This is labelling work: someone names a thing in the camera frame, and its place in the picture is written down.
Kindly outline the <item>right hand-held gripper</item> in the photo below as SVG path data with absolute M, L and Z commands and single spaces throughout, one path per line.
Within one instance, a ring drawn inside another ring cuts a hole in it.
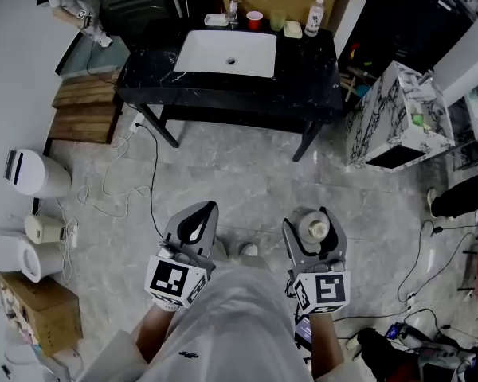
M 303 314 L 334 313 L 350 302 L 351 273 L 346 270 L 347 237 L 335 215 L 322 207 L 330 224 L 325 239 L 310 244 L 300 237 L 296 227 L 285 218 L 282 233 L 292 269 L 291 287 Z

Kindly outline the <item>person's right forearm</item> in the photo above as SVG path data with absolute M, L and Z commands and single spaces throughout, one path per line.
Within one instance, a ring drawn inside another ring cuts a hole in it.
M 343 352 L 337 338 L 330 314 L 309 316 L 311 329 L 311 373 L 319 378 L 344 362 Z

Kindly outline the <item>person's left forearm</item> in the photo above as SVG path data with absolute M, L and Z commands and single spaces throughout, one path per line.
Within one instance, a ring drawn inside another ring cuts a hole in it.
M 174 312 L 153 305 L 140 322 L 136 345 L 143 359 L 150 363 L 161 349 Z

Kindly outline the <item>black marble vanity table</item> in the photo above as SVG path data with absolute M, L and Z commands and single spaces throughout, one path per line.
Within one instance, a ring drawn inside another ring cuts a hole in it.
M 343 116 L 330 32 L 299 40 L 278 36 L 274 75 L 264 78 L 175 71 L 190 31 L 177 25 L 156 42 L 139 40 L 116 82 L 125 102 L 250 111 L 323 123 Z

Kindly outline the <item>white sink basin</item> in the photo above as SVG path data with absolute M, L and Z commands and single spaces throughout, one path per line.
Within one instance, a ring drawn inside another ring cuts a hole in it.
M 192 30 L 174 66 L 176 72 L 206 72 L 272 78 L 276 36 L 232 30 Z

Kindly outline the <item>clear plastic water bottle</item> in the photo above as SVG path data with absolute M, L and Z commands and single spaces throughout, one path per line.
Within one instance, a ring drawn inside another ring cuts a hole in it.
M 304 27 L 304 33 L 309 37 L 315 37 L 324 19 L 325 6 L 324 0 L 315 0 L 308 12 L 308 19 Z

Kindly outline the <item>person's white clothing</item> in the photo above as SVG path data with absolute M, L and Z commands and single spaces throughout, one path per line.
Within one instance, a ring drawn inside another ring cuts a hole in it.
M 136 345 L 139 325 L 117 332 L 78 382 L 362 382 L 346 361 L 313 377 L 288 301 L 258 256 L 220 262 L 195 302 L 174 313 L 150 363 Z

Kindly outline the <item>white power adapter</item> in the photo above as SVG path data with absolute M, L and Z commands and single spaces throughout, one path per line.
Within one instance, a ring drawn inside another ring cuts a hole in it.
M 65 227 L 65 241 L 69 250 L 74 250 L 78 245 L 79 224 L 76 218 L 72 218 Z

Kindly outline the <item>white marble cabinet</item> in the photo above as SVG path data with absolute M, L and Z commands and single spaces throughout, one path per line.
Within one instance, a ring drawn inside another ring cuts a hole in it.
M 348 165 L 392 173 L 443 154 L 455 146 L 443 92 L 432 79 L 392 62 L 346 119 Z M 412 112 L 431 127 L 413 125 Z

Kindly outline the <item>white round bin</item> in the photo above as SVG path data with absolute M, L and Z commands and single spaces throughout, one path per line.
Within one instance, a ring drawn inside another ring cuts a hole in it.
M 20 194 L 38 199 L 66 196 L 70 173 L 59 163 L 33 150 L 9 150 L 3 177 Z

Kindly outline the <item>bundle of wooden sticks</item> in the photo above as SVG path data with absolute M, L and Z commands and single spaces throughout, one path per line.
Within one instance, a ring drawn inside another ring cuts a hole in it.
M 340 87 L 345 91 L 344 102 L 351 96 L 362 98 L 370 89 L 369 74 L 359 68 L 347 66 L 344 72 L 339 73 Z

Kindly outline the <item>small cardboard box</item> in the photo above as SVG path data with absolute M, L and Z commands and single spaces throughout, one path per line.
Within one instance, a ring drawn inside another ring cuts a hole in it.
M 8 319 L 47 357 L 83 338 L 79 298 L 50 277 L 33 283 L 21 272 L 0 272 L 0 298 Z

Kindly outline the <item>grey glass panel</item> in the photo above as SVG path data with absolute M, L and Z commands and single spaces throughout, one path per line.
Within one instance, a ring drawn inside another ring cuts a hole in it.
M 114 72 L 124 66 L 130 51 L 120 37 L 114 36 L 112 44 L 103 48 L 82 33 L 69 44 L 55 73 L 62 79 Z

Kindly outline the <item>dark grey appliance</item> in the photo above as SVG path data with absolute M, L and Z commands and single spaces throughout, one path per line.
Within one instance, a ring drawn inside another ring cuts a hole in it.
M 153 21 L 166 22 L 179 17 L 178 4 L 174 0 L 97 1 L 104 30 L 119 37 L 129 49 L 141 42 Z

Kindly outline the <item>black table frame legs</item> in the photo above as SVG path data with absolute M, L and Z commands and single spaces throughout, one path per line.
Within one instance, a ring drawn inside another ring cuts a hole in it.
M 179 148 L 180 144 L 166 128 L 166 123 L 169 120 L 220 123 L 300 134 L 301 143 L 292 156 L 294 162 L 298 162 L 304 156 L 308 147 L 313 143 L 324 126 L 324 122 L 308 121 L 295 116 L 269 115 L 259 112 L 236 111 L 212 107 L 163 105 L 159 117 L 154 114 L 147 104 L 136 104 L 133 108 L 143 115 L 145 120 L 147 120 L 173 148 Z

